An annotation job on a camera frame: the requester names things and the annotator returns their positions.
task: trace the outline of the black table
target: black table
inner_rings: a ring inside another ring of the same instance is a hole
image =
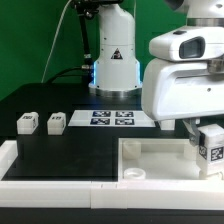
[[[47,135],[47,120],[52,113],[66,113],[68,123],[74,110],[141,110],[140,102],[140,97],[112,100],[93,96],[78,84],[20,87],[0,102],[0,143],[16,139],[19,152],[3,180],[117,181],[119,138],[188,138],[182,121],[176,122],[175,131],[161,131],[158,125],[67,126],[62,136]],[[39,114],[39,127],[33,135],[18,136],[16,121],[23,113],[34,111]],[[204,118],[202,123],[222,125],[222,120]],[[0,223],[223,223],[223,215],[222,211],[1,208]]]

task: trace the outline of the green wall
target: green wall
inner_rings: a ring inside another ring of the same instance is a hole
[[[133,14],[135,0],[122,7]],[[142,74],[152,59],[149,40],[178,28],[185,16],[172,12],[163,0],[136,0],[136,56]],[[0,99],[16,88],[42,79],[58,20],[67,0],[0,0]],[[98,22],[88,21],[91,51],[98,56]],[[76,12],[68,9],[46,79],[56,72],[81,65],[83,49]],[[79,82],[79,78],[70,78]]]

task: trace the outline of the cable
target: cable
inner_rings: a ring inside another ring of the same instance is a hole
[[[65,69],[59,73],[57,73],[56,75],[54,75],[52,78],[48,79],[47,80],[47,84],[50,84],[52,83],[55,79],[57,78],[61,78],[61,77],[68,77],[68,76],[82,76],[82,75],[64,75],[65,73],[68,73],[68,72],[71,72],[71,71],[77,71],[77,70],[82,70],[81,67],[74,67],[74,68],[68,68],[68,69]]]
[[[47,69],[48,69],[48,66],[49,66],[49,63],[50,63],[51,56],[53,54],[54,48],[55,48],[55,44],[56,44],[57,37],[58,37],[59,31],[60,31],[60,28],[61,28],[62,21],[64,19],[66,10],[67,10],[68,6],[70,5],[71,1],[72,0],[69,0],[67,2],[67,4],[65,5],[65,7],[64,7],[64,9],[62,11],[61,18],[59,20],[59,23],[58,23],[58,26],[57,26],[57,30],[56,30],[56,33],[55,33],[55,36],[54,36],[54,40],[53,40],[53,44],[52,44],[52,47],[51,47],[51,51],[50,51],[50,54],[48,56],[47,63],[46,63],[45,69],[44,69],[43,77],[42,77],[42,80],[41,80],[42,83],[44,82],[44,79],[45,79],[45,76],[46,76],[46,73],[47,73]]]

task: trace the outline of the printed marker sheet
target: printed marker sheet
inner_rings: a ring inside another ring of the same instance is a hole
[[[68,126],[155,127],[143,111],[76,110]]]

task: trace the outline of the blue light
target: blue light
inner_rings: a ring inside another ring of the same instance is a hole
[[[93,84],[96,85],[96,62],[94,62],[93,70]]]
[[[138,84],[141,85],[141,65],[139,61],[137,62],[137,75],[138,75]]]

